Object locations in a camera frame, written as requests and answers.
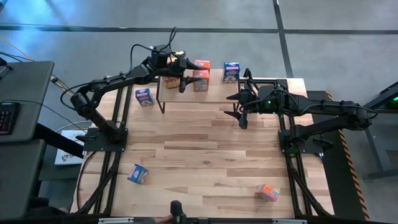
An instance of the small cereal box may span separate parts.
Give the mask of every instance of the small cereal box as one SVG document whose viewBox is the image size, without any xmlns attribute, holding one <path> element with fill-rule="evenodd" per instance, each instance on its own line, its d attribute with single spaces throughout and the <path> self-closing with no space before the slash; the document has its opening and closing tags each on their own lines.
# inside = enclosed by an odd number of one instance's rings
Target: small cereal box
<svg viewBox="0 0 398 224">
<path fill-rule="evenodd" d="M 223 83 L 236 83 L 239 80 L 239 62 L 225 62 L 224 74 L 222 76 Z"/>
<path fill-rule="evenodd" d="M 207 69 L 210 73 L 210 61 L 195 60 L 194 64 Z"/>
<path fill-rule="evenodd" d="M 155 101 L 149 89 L 136 90 L 136 98 L 141 106 L 155 105 Z"/>
<path fill-rule="evenodd" d="M 166 88 L 176 88 L 180 85 L 180 79 L 175 77 L 162 77 Z"/>
<path fill-rule="evenodd" d="M 276 200 L 278 199 L 278 196 L 279 196 L 279 192 L 276 191 L 275 189 L 273 189 L 268 184 L 258 185 L 256 192 L 254 194 L 258 195 L 270 202 L 276 202 Z"/>
<path fill-rule="evenodd" d="M 208 91 L 209 90 L 209 71 L 208 70 L 194 70 L 192 76 L 201 78 L 201 80 L 193 82 L 193 91 Z"/>
<path fill-rule="evenodd" d="M 147 178 L 147 175 L 147 169 L 138 164 L 135 164 L 130 172 L 130 175 L 127 177 L 127 180 L 130 180 L 131 182 L 134 182 L 136 184 L 143 184 L 145 179 Z"/>
</svg>

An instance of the black desk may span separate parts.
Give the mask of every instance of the black desk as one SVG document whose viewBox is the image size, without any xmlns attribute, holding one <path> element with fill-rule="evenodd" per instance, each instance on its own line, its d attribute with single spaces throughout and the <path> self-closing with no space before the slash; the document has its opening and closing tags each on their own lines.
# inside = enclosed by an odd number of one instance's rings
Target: black desk
<svg viewBox="0 0 398 224">
<path fill-rule="evenodd" d="M 49 85 L 54 62 L 10 63 L 13 70 L 2 73 L 0 101 L 29 100 L 37 103 L 19 102 L 21 107 L 11 135 L 0 136 L 0 143 L 27 142 L 43 139 L 47 144 L 83 158 L 83 146 L 51 129 L 37 123 Z"/>
<path fill-rule="evenodd" d="M 43 140 L 0 144 L 0 219 L 24 216 L 44 150 Z"/>
</svg>

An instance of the computer keyboard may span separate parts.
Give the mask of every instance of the computer keyboard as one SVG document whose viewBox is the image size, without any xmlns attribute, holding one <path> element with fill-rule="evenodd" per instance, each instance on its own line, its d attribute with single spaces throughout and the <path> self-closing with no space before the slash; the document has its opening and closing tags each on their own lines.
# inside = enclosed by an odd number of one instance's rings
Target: computer keyboard
<svg viewBox="0 0 398 224">
<path fill-rule="evenodd" d="M 12 133 L 17 119 L 19 103 L 0 104 L 0 136 Z"/>
</svg>

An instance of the person's hand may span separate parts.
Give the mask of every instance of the person's hand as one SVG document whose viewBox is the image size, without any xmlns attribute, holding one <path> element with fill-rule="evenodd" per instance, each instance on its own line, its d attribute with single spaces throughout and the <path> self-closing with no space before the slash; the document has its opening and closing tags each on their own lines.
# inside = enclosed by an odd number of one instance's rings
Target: person's hand
<svg viewBox="0 0 398 224">
<path fill-rule="evenodd" d="M 166 217 L 153 218 L 156 224 L 169 224 L 173 222 L 173 216 L 167 215 Z"/>
</svg>

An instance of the gray floor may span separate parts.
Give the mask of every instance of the gray floor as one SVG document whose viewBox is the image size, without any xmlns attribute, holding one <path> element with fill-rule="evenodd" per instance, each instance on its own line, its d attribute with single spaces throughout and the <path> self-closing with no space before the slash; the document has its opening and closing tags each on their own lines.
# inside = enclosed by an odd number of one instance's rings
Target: gray floor
<svg viewBox="0 0 398 224">
<path fill-rule="evenodd" d="M 285 29 L 398 29 L 396 0 L 279 0 L 279 4 Z M 138 28 L 277 28 L 272 0 L 9 0 L 0 13 L 0 22 Z M 126 71 L 132 44 L 164 44 L 169 36 L 165 32 L 37 30 L 0 30 L 0 35 L 36 60 L 53 60 L 54 74 L 70 86 Z M 287 34 L 286 40 L 293 75 L 304 78 L 308 90 L 330 90 L 335 100 L 363 104 L 397 81 L 397 37 Z M 278 34 L 178 33 L 173 48 L 186 50 L 190 58 L 211 60 L 212 67 L 221 68 L 222 62 L 239 61 L 256 77 L 287 76 Z M 0 49 L 20 54 L 3 41 Z M 147 55 L 145 50 L 137 49 L 134 63 Z M 73 121 L 83 120 L 61 105 L 60 94 L 56 86 L 50 85 L 45 104 Z M 47 110 L 42 110 L 40 122 L 53 129 L 67 124 Z M 365 133 L 345 131 L 345 134 L 358 175 L 376 171 Z M 371 219 L 396 222 L 398 177 L 360 181 Z M 67 182 L 73 186 L 73 180 Z M 54 189 L 62 190 L 57 194 Z M 67 207 L 72 201 L 73 187 L 66 187 L 58 180 L 45 183 L 40 193 L 51 196 L 54 205 Z"/>
</svg>

